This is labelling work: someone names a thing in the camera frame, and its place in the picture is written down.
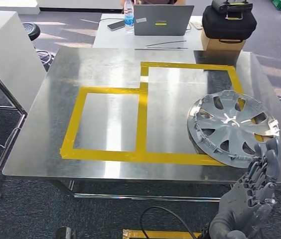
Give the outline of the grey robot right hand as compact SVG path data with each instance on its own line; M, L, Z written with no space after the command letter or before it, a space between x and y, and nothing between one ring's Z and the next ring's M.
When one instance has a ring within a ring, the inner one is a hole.
M280 171L280 138L257 143L248 170L232 189L224 194L218 212L209 224L212 239L254 239L275 204L277 181Z

